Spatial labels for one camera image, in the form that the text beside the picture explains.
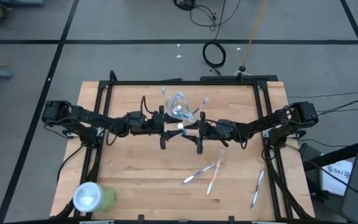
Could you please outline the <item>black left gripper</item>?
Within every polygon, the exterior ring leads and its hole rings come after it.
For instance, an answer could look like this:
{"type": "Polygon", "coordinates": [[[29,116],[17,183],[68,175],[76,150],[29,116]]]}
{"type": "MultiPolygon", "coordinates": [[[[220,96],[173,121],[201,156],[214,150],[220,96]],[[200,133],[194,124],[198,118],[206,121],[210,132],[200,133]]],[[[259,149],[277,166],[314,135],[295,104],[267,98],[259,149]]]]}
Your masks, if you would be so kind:
{"type": "Polygon", "coordinates": [[[181,123],[182,120],[170,116],[169,114],[164,115],[164,106],[160,105],[158,111],[154,111],[152,113],[152,117],[150,119],[145,119],[145,122],[142,126],[129,126],[126,118],[126,125],[129,128],[129,132],[136,135],[152,135],[159,134],[160,135],[160,148],[166,149],[165,139],[170,139],[178,134],[182,134],[183,131],[178,130],[167,130],[165,132],[165,138],[163,136],[165,128],[164,128],[164,118],[166,123],[181,123]]]}

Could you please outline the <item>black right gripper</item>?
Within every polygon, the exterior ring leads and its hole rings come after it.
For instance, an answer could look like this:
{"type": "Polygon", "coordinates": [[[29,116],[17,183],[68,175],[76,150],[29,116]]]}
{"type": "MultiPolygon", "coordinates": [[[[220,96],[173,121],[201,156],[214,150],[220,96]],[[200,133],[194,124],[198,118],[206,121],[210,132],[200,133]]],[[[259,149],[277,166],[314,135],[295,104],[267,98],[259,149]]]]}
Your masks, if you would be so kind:
{"type": "Polygon", "coordinates": [[[194,122],[193,124],[189,124],[185,126],[185,129],[198,129],[199,136],[190,136],[191,141],[193,141],[197,145],[197,154],[203,153],[203,141],[212,140],[217,141],[219,140],[219,134],[216,131],[216,128],[210,125],[206,121],[206,114],[205,112],[200,113],[200,120],[194,122]]]}

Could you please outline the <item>green toothbrush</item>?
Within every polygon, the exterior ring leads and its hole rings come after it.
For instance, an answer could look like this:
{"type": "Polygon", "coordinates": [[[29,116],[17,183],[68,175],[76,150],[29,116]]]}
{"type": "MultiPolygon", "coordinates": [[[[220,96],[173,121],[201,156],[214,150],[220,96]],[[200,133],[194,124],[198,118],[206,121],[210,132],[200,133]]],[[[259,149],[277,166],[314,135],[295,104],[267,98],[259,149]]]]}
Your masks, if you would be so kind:
{"type": "Polygon", "coordinates": [[[168,108],[170,104],[170,95],[167,94],[166,86],[162,87],[162,93],[164,96],[165,107],[168,108]]]}

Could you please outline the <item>orange toothbrush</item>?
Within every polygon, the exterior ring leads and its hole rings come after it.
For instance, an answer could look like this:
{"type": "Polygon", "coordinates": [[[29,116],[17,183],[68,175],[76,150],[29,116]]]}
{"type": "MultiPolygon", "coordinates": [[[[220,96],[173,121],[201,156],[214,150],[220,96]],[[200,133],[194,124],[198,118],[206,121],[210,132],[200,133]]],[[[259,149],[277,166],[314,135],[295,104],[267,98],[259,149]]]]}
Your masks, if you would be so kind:
{"type": "Polygon", "coordinates": [[[211,191],[212,191],[212,189],[213,189],[213,185],[214,185],[214,183],[215,183],[216,177],[217,177],[218,172],[219,172],[219,170],[220,170],[220,166],[221,166],[221,163],[222,163],[222,161],[223,161],[224,155],[225,155],[225,150],[224,150],[224,149],[221,149],[220,154],[219,154],[219,157],[218,157],[218,159],[217,159],[217,161],[216,161],[216,168],[215,168],[215,170],[214,170],[214,174],[213,174],[213,176],[211,177],[211,180],[210,180],[210,182],[209,182],[209,185],[208,185],[208,188],[207,188],[207,191],[206,191],[206,195],[207,195],[207,196],[210,195],[210,193],[211,193],[211,191]]]}

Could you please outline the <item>clear acrylic toothbrush holder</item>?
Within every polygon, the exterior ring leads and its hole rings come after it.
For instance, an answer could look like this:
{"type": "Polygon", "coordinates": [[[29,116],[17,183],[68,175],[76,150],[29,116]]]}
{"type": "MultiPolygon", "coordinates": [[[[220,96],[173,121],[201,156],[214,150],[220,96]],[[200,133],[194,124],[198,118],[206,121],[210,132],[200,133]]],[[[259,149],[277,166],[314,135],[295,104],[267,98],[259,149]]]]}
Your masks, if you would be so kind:
{"type": "Polygon", "coordinates": [[[167,109],[167,114],[173,118],[180,119],[186,122],[195,122],[196,118],[191,110],[187,110],[182,105],[169,105],[167,109]]]}

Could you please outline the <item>green canister with white lid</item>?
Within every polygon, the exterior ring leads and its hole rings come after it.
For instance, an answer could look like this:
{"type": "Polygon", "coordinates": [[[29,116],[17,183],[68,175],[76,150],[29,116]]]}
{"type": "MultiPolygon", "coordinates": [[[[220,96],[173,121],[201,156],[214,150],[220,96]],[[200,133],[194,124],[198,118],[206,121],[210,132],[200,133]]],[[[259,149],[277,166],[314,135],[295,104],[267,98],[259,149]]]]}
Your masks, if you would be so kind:
{"type": "Polygon", "coordinates": [[[74,193],[74,207],[83,213],[107,212],[112,210],[117,201],[117,193],[113,188],[94,182],[81,184],[74,193]]]}

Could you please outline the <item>black diagonal beam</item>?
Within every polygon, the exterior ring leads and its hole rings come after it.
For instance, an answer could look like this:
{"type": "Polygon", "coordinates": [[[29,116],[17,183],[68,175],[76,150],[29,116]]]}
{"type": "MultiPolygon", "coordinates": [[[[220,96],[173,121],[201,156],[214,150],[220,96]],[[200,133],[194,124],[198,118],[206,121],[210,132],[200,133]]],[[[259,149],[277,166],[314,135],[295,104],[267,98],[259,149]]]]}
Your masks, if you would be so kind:
{"type": "Polygon", "coordinates": [[[357,155],[357,152],[358,143],[355,143],[342,149],[338,149],[337,151],[333,151],[328,154],[315,157],[314,159],[311,159],[310,162],[306,161],[303,163],[303,168],[305,171],[316,169],[316,166],[314,166],[314,164],[316,164],[318,167],[324,167],[335,162],[353,158],[357,155]]]}

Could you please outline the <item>white printed paper sheet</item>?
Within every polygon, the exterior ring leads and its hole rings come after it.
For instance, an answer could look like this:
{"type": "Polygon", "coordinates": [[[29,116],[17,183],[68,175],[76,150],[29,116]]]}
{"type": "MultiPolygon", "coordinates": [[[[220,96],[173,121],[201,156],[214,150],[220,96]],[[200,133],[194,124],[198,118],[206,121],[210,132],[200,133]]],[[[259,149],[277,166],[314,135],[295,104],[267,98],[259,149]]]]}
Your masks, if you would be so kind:
{"type": "Polygon", "coordinates": [[[339,161],[322,167],[320,171],[320,187],[331,194],[344,196],[346,184],[348,184],[353,163],[339,161]]]}

